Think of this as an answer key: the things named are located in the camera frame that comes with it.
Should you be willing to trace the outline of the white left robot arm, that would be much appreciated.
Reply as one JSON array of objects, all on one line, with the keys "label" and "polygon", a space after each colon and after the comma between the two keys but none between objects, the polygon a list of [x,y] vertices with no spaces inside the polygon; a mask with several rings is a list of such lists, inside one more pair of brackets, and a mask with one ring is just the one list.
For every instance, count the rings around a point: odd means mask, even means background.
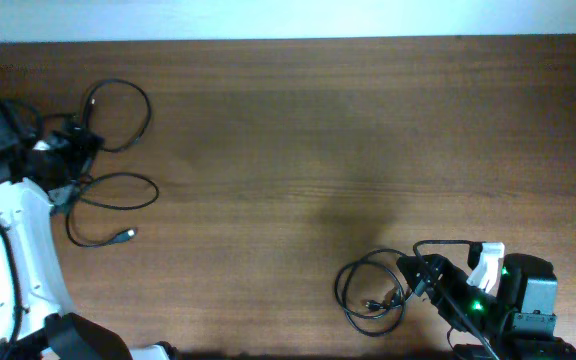
[{"label": "white left robot arm", "polygon": [[65,121],[43,134],[17,103],[0,99],[0,359],[175,359],[167,342],[131,348],[77,314],[54,246],[50,218],[76,199],[104,140]]}]

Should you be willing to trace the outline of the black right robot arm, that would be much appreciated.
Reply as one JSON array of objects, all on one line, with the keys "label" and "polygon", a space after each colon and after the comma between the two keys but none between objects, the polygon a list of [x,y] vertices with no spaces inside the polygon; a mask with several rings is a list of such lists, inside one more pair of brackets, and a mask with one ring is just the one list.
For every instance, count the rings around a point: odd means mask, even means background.
[{"label": "black right robot arm", "polygon": [[481,335],[496,357],[576,359],[576,348],[554,335],[558,281],[550,262],[506,255],[495,295],[469,285],[466,273],[438,254],[401,258],[397,267],[415,295],[428,295],[453,329]]}]

